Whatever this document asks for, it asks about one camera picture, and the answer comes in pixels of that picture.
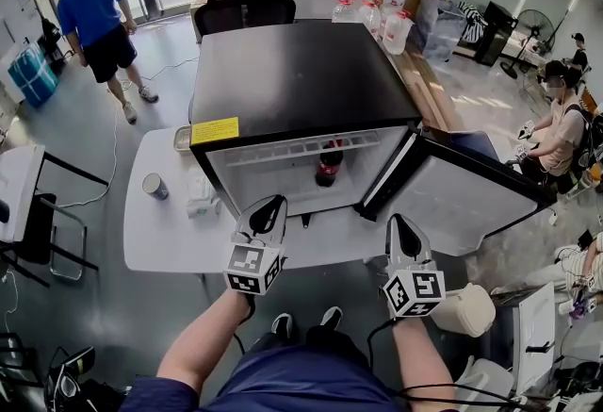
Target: bag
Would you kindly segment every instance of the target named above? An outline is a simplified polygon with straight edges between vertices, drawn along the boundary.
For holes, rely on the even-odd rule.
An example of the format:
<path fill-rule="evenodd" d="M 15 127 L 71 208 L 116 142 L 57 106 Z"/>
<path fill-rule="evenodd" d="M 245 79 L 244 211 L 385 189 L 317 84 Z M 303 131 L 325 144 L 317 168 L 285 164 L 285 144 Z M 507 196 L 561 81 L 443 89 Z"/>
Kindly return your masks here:
<path fill-rule="evenodd" d="M 10 64 L 8 73 L 32 107 L 46 102 L 58 83 L 37 43 L 27 45 Z"/>
<path fill-rule="evenodd" d="M 582 132 L 582 139 L 578 147 L 574 150 L 572 155 L 572 164 L 570 170 L 579 178 L 581 174 L 595 164 L 595 146 L 593 143 L 593 116 L 586 110 L 584 110 L 579 104 L 572 104 L 567 107 L 563 113 L 563 117 L 570 110 L 575 110 L 580 113 L 582 120 L 584 121 L 584 131 Z"/>

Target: fridge shelf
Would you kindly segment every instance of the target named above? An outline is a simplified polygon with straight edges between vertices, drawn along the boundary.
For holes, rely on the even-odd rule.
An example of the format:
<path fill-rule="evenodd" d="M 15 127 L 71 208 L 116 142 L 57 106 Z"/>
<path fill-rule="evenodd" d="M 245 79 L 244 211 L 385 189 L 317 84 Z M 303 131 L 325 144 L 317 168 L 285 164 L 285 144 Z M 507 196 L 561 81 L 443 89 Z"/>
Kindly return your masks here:
<path fill-rule="evenodd" d="M 325 149 L 329 142 L 341 140 L 341 145 Z M 366 130 L 347 134 L 333 134 L 305 139 L 295 139 L 260 144 L 239 149 L 231 149 L 225 153 L 227 167 L 244 166 L 270 160 L 288 159 L 293 157 L 311 156 L 332 151 L 347 151 L 359 147 L 379 145 L 377 132 Z"/>

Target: open fridge door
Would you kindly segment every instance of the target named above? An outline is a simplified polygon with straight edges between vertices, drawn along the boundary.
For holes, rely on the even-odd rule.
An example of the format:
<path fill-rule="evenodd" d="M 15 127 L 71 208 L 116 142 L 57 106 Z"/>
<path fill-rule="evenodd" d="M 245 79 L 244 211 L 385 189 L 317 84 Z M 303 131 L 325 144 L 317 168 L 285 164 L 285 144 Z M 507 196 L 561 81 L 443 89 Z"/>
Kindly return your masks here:
<path fill-rule="evenodd" d="M 425 232 L 434 251 L 460 256 L 555 203 L 552 191 L 449 137 L 411 133 L 358 207 L 361 215 L 376 220 L 398 212 Z"/>

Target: plastic bottle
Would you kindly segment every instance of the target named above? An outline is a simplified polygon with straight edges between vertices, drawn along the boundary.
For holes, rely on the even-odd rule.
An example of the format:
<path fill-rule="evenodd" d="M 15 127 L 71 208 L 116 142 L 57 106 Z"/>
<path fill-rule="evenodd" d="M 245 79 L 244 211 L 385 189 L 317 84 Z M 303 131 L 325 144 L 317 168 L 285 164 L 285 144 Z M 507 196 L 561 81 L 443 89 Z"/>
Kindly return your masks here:
<path fill-rule="evenodd" d="M 580 178 L 578 183 L 565 194 L 565 198 L 569 201 L 570 199 L 575 198 L 581 192 L 587 190 L 588 188 L 591 188 L 592 186 L 593 178 L 591 177 L 591 174 L 588 171 L 585 171 L 584 173 L 582 173 L 582 177 Z"/>
<path fill-rule="evenodd" d="M 363 5 L 356 12 L 356 22 L 363 24 L 375 40 L 379 38 L 379 26 L 381 25 L 381 12 L 377 5 L 381 0 L 362 0 Z"/>
<path fill-rule="evenodd" d="M 383 34 L 383 46 L 392 55 L 400 55 L 406 46 L 408 32 L 413 22 L 408 18 L 410 11 L 396 11 L 387 17 L 385 32 Z"/>
<path fill-rule="evenodd" d="M 379 10 L 381 11 L 381 26 L 379 27 L 379 36 L 383 38 L 385 32 L 385 23 L 389 15 L 393 15 L 396 11 L 402 11 L 402 3 L 398 3 L 397 0 L 387 0 L 387 3 L 383 3 Z"/>
<path fill-rule="evenodd" d="M 328 145 L 325 145 L 323 149 L 332 149 L 334 147 L 338 147 L 341 145 L 341 140 L 337 141 L 337 145 L 334 142 L 329 142 Z M 319 186 L 322 188 L 329 188 L 335 182 L 337 178 L 337 172 L 339 171 L 339 166 L 343 161 L 343 151 L 331 151 L 324 152 L 320 155 L 318 161 L 318 168 L 316 173 L 316 181 Z"/>
<path fill-rule="evenodd" d="M 352 24 L 355 22 L 355 11 L 351 0 L 338 0 L 339 3 L 333 9 L 331 22 L 334 24 Z"/>

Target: cup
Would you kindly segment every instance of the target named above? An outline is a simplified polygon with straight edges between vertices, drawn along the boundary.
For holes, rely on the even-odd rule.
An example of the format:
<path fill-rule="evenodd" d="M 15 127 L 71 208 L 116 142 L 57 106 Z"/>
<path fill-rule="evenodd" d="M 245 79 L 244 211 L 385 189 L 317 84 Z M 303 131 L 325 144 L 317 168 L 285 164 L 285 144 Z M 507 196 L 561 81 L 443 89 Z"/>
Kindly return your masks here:
<path fill-rule="evenodd" d="M 158 173 L 147 174 L 142 181 L 142 190 L 159 201 L 163 201 L 170 194 Z"/>

